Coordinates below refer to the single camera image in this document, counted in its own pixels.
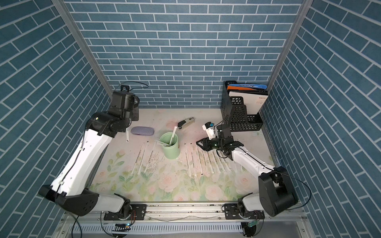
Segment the fifteenth straw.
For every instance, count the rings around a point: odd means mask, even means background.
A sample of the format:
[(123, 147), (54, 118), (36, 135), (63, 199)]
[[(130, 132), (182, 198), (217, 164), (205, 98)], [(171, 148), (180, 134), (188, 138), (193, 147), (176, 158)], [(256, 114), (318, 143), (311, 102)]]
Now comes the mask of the fifteenth straw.
[(126, 142), (130, 141), (129, 128), (126, 128)]

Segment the eleventh straw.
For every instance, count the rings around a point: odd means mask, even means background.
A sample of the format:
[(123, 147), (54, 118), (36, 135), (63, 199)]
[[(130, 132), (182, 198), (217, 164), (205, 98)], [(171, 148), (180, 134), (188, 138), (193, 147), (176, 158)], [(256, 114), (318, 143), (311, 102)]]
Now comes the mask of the eleventh straw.
[(152, 157), (153, 157), (153, 154), (154, 154), (154, 151), (155, 151), (156, 144), (157, 144), (157, 143), (155, 142), (155, 143), (154, 143), (154, 146), (153, 146), (153, 149), (152, 149), (152, 151), (151, 151), (151, 154), (150, 154), (150, 156), (149, 156), (149, 159), (148, 159), (148, 162), (147, 162), (147, 165), (146, 165), (146, 168), (145, 168), (144, 173), (146, 173), (147, 170), (148, 170), (150, 161), (151, 161), (151, 159), (152, 159)]

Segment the thirteenth straw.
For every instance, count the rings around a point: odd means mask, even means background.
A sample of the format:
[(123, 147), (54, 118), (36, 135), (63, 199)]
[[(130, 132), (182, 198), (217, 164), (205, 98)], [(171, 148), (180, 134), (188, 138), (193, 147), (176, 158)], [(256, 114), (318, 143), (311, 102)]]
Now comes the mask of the thirteenth straw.
[(140, 166), (139, 166), (139, 170), (138, 170), (138, 175), (141, 173), (142, 164), (143, 164), (143, 160), (144, 160), (144, 155), (145, 155), (145, 151), (147, 149), (148, 144), (149, 144), (149, 141), (147, 141), (145, 143), (145, 146), (144, 146), (144, 150), (143, 150), (143, 154), (142, 154), (142, 157), (141, 157)]

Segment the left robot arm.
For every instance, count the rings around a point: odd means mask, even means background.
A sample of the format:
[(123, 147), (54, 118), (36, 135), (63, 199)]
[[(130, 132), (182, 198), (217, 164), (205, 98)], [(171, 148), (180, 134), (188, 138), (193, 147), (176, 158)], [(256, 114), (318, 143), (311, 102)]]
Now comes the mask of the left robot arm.
[(119, 194), (99, 194), (88, 184), (102, 160), (102, 153), (120, 132), (139, 119), (138, 96), (130, 91), (114, 91), (108, 111), (96, 112), (87, 121), (81, 142), (62, 172), (39, 195), (77, 216), (90, 212), (110, 212), (117, 219), (131, 216), (131, 201)]

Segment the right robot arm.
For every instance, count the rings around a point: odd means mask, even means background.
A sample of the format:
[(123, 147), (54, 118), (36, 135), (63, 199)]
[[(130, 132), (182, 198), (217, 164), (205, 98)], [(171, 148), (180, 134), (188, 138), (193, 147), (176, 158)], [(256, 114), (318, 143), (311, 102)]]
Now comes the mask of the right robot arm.
[(233, 137), (203, 138), (196, 142), (203, 151), (217, 150), (244, 167), (258, 180), (259, 191), (238, 199), (239, 214), (248, 218), (254, 211), (265, 211), (274, 217), (298, 203), (298, 196), (288, 171), (262, 161)]

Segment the wrapped straws in cup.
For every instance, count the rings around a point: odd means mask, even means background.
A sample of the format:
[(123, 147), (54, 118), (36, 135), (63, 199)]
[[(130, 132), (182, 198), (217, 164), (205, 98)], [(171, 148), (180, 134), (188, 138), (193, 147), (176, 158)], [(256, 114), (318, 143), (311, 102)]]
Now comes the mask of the wrapped straws in cup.
[(169, 137), (162, 138), (161, 140), (156, 140), (155, 142), (159, 143), (160, 145), (166, 146), (166, 147), (172, 146), (172, 141), (175, 137), (175, 133), (176, 133), (177, 128), (178, 128), (177, 126), (174, 127), (173, 132), (171, 132), (168, 135)]

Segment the purple fabric glasses case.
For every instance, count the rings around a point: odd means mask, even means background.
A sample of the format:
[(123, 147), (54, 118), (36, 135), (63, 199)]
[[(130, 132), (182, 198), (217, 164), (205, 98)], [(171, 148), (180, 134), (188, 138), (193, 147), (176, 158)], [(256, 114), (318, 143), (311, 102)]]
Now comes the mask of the purple fabric glasses case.
[(138, 127), (133, 127), (131, 129), (131, 133), (134, 135), (140, 135), (140, 136), (152, 136), (154, 135), (155, 131), (154, 131), (154, 128), (151, 128), (151, 127), (138, 126)]

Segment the black mesh file holder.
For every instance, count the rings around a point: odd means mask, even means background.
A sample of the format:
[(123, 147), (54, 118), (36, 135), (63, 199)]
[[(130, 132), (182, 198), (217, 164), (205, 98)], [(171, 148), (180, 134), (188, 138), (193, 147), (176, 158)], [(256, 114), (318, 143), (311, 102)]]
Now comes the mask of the black mesh file holder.
[(224, 81), (220, 106), (223, 123), (231, 132), (259, 131), (264, 124), (260, 114), (249, 115), (242, 96), (229, 96), (227, 87), (233, 83), (236, 81)]

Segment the green cylindrical cup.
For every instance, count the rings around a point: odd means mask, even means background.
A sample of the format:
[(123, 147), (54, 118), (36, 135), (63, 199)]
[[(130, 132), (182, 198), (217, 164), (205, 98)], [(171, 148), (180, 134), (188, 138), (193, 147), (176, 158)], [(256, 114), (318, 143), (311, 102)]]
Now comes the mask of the green cylindrical cup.
[[(167, 138), (169, 137), (168, 135), (170, 134), (170, 132), (167, 132), (165, 134), (163, 134), (159, 140), (161, 140), (162, 138)], [(163, 150), (163, 153), (164, 153), (164, 156), (167, 158), (167, 159), (170, 159), (170, 160), (175, 160), (179, 157), (180, 155), (180, 145), (179, 145), (179, 138), (178, 136), (175, 134), (175, 137), (172, 141), (172, 146), (170, 147), (166, 147), (166, 146), (162, 146), (162, 150)]]

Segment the blue folder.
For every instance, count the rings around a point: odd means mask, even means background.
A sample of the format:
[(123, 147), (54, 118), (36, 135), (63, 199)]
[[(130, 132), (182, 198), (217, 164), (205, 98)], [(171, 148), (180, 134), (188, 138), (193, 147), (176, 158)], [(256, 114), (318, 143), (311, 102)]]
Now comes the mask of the blue folder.
[(229, 84), (227, 90), (267, 90), (267, 86), (263, 84)]

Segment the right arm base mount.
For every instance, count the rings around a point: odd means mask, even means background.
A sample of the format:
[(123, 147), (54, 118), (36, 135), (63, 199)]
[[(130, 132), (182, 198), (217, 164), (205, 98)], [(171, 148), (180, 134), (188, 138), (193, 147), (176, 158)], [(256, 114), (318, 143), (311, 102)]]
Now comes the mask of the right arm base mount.
[(241, 212), (237, 203), (225, 203), (221, 206), (221, 209), (226, 220), (262, 220), (265, 218), (265, 214), (261, 210)]

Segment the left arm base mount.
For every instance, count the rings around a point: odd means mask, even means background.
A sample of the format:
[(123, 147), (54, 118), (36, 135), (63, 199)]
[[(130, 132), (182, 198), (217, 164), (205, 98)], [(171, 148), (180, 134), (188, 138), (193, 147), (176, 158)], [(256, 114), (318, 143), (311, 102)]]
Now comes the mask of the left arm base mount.
[(130, 204), (128, 212), (124, 214), (123, 212), (113, 213), (106, 212), (103, 220), (104, 221), (139, 221), (144, 220), (146, 214), (147, 205), (146, 204)]

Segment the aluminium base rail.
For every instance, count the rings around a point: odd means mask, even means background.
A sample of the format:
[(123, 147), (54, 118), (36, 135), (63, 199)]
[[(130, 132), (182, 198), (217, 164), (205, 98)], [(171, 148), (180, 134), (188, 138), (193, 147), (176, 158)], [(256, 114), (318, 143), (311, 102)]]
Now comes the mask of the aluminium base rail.
[[(236, 202), (146, 202), (132, 204), (146, 204), (146, 214), (144, 220), (133, 221), (142, 222), (219, 222), (219, 221), (250, 221), (244, 219), (226, 220), (221, 206), (225, 203)], [(265, 221), (306, 221), (307, 216), (301, 209), (284, 211), (274, 217), (269, 216), (265, 211)], [(131, 221), (104, 221), (106, 212), (91, 212), (85, 216), (78, 217), (78, 222), (85, 223), (126, 223)]]

